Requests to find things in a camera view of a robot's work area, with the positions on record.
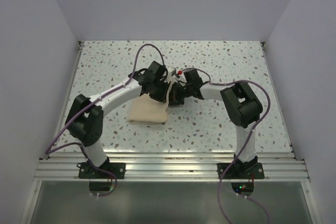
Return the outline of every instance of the white table surface with spots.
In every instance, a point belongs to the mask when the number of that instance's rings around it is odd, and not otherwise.
[[[291,152],[274,88],[258,41],[86,41],[79,59],[62,125],[79,94],[90,96],[124,80],[132,71],[138,48],[153,43],[162,52],[167,66],[177,69],[196,67],[207,71],[213,82],[239,79],[261,84],[271,97],[271,110],[257,127],[257,152]],[[160,56],[154,48],[146,47],[139,56],[137,69],[145,68]],[[267,100],[256,87],[252,89],[266,110]],[[131,124],[126,118],[131,101],[105,116],[101,143],[110,152],[234,152],[236,129],[229,121],[222,102],[185,99],[184,106],[168,108],[165,124]],[[75,139],[66,131],[61,144]],[[78,152],[70,146],[62,152]]]

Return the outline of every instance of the folded cloth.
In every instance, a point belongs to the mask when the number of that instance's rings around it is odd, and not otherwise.
[[[131,123],[158,124],[168,120],[167,108],[169,104],[169,93],[173,82],[170,83],[166,102],[158,102],[150,98],[148,94],[143,94],[132,100],[131,109],[127,120]]]

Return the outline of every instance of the gray wall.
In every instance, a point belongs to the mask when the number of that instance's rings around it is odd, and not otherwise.
[[[335,223],[336,0],[291,0],[266,43],[289,135],[324,223]]]
[[[290,0],[57,0],[81,40],[265,41]]]
[[[76,57],[56,0],[0,0],[0,223],[19,223]]]

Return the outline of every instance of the robotic arm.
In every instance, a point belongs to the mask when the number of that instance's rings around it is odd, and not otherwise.
[[[180,81],[182,74],[185,78],[183,82]],[[86,113],[77,117],[74,122],[70,124],[68,130],[72,136],[82,143],[83,149],[91,162],[102,170],[111,170],[111,164],[99,140],[102,134],[103,118],[124,102],[141,96],[144,93],[148,93],[154,100],[165,102],[170,81],[173,81],[171,91],[169,92],[170,106],[182,105],[184,104],[184,99],[188,97],[224,102],[230,120],[236,125],[236,155],[245,144],[252,123],[259,120],[262,112],[262,105],[248,83],[237,83],[223,89],[221,86],[203,82],[196,69],[187,69],[183,72],[179,71],[179,73],[176,73],[175,68],[166,68],[154,61],[147,69],[136,71],[132,80],[125,85],[127,80],[128,78],[116,86],[120,87],[119,90],[109,94],[103,99],[101,97],[104,93],[116,87],[90,97],[85,97],[82,94],[77,96],[66,119],[67,123],[89,103],[100,99],[86,111]],[[251,168],[256,166],[256,164],[259,163],[257,163],[255,150],[255,133],[253,133],[247,146],[239,155],[238,162],[235,167],[233,167],[231,176],[229,174],[228,178],[244,178],[249,176],[249,171],[251,171]],[[89,165],[84,165],[83,163],[80,166],[82,172],[90,173],[88,167]],[[106,178],[106,175],[100,174],[100,176],[97,177],[96,174],[94,178]]]

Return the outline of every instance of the beige cloth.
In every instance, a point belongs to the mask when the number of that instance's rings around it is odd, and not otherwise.
[[[169,104],[169,93],[173,82],[170,83],[166,102],[158,102],[143,94],[132,100],[131,109],[127,120],[131,123],[158,124],[168,120],[167,108]]]

